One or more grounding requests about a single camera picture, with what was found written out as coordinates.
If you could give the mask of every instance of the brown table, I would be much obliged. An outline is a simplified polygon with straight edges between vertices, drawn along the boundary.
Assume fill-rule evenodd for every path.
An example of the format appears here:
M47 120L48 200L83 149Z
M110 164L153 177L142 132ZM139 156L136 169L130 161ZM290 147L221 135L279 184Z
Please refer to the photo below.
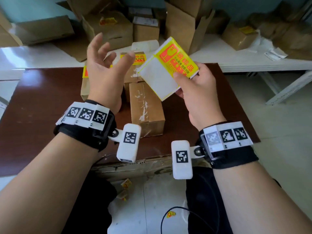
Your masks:
M254 143L260 142L249 119L218 64L207 64L217 82L221 110L231 121L242 121ZM73 101L82 101L82 68L26 70L0 122L0 176L20 172L54 137L55 122ZM198 131L191 125L183 99L172 95L163 102L164 134L140 139L137 160L171 153L173 140L195 144ZM130 104L123 102L116 114L117 127L131 123ZM118 145L108 143L100 155L115 154ZM109 156L105 163L117 162Z

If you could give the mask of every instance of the black pants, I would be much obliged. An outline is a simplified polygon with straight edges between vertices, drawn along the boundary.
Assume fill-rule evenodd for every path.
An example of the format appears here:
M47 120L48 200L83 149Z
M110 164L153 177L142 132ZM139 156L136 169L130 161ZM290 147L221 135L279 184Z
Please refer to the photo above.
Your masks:
M108 181L90 172L62 234L107 233L107 228L112 222L107 208L116 195L115 188ZM219 234L232 234L212 169L193 167L193 178L186 181L186 198L189 209L213 228L213 231L210 230L202 220L190 214L189 234L210 234L215 233L217 229Z

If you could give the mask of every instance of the wall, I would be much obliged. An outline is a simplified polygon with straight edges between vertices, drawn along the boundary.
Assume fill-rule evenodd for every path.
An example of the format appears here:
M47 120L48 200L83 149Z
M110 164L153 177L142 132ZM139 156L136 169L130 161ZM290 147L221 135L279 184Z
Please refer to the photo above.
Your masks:
M5 15L11 22L30 21L59 15L75 16L71 11L56 5L63 0L0 0ZM165 7L163 0L123 0L127 6ZM252 12L273 10L281 0L215 0L216 9L223 9L233 20L246 18ZM293 6L301 6L305 0L286 0Z

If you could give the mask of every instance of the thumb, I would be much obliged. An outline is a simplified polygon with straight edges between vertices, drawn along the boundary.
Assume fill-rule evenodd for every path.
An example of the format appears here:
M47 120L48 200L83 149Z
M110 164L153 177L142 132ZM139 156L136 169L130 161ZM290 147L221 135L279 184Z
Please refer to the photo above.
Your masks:
M124 76L131 65L135 61L135 53L129 52L126 55L124 55L115 66L113 66L113 70L117 73L118 76Z
M181 86L183 91L188 90L194 85L194 83L187 76L178 72L174 72L174 80L179 86Z

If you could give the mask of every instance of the person's left hand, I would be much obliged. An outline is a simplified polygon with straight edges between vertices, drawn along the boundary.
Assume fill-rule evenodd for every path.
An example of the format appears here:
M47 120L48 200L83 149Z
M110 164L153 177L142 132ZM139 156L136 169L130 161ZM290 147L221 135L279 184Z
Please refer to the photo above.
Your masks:
M116 53L107 55L110 44L102 45L102 33L94 37L87 50L87 71L90 82L88 99L109 108L114 114L121 107L121 93L124 76L135 60L135 53L129 52L110 68Z

